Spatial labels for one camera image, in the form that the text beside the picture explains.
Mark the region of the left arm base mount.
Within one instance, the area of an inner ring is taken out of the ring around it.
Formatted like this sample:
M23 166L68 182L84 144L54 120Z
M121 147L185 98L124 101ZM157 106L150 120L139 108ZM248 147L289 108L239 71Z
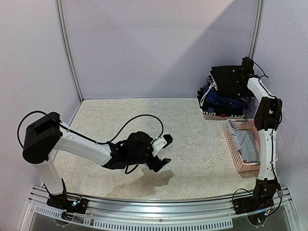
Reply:
M50 207L64 210L66 213L85 214L88 208L89 200L83 198L81 195L69 199L69 196L66 191L65 182L63 179L61 179L61 181L63 187L63 191L61 194L52 194L49 192L47 187L45 187L49 194L47 205Z

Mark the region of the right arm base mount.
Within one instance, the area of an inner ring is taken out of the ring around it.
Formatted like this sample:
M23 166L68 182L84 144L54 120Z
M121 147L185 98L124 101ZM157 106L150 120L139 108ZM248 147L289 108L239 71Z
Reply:
M235 194L238 191L246 191L249 193L247 197L235 198ZM273 200L275 193L278 193L280 199L278 205L276 206ZM244 188L237 189L232 195L232 205L235 214L243 214L257 211L264 211L264 216L269 217L271 214L275 213L282 204L283 192L281 187L263 187L256 186L253 192L249 192Z

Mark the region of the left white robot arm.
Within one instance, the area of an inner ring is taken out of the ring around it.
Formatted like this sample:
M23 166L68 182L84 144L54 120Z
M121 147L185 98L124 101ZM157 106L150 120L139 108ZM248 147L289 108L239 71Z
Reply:
M69 208L72 202L50 158L53 150L74 154L106 169L123 169L125 174L131 173L129 166L137 168L145 164L150 170L158 172L170 162L169 158L158 157L158 153L173 142L170 134L161 132L152 138L143 131L137 131L122 141L98 142L72 130L57 112L47 114L39 111L39 114L43 116L27 126L24 140L17 140L23 150L23 158L35 167L47 192L61 209Z

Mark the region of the black white striped shirt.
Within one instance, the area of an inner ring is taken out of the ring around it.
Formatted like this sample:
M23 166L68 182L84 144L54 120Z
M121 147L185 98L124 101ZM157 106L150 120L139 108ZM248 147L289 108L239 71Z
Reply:
M218 91L218 86L214 80L214 78L212 77L212 75L210 74L208 76L208 78L206 79L206 85L210 88L213 88L214 90Z

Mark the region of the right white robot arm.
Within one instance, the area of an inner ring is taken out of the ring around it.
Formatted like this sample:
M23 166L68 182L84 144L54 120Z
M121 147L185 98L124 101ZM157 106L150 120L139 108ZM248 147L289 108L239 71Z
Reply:
M255 195L249 198L249 206L253 210L259 210L267 203L267 196L282 192L276 173L276 136L282 122L282 100L263 84L261 79L267 75L255 75L254 64L253 60L244 58L240 77L258 102L254 125L260 140L260 169Z

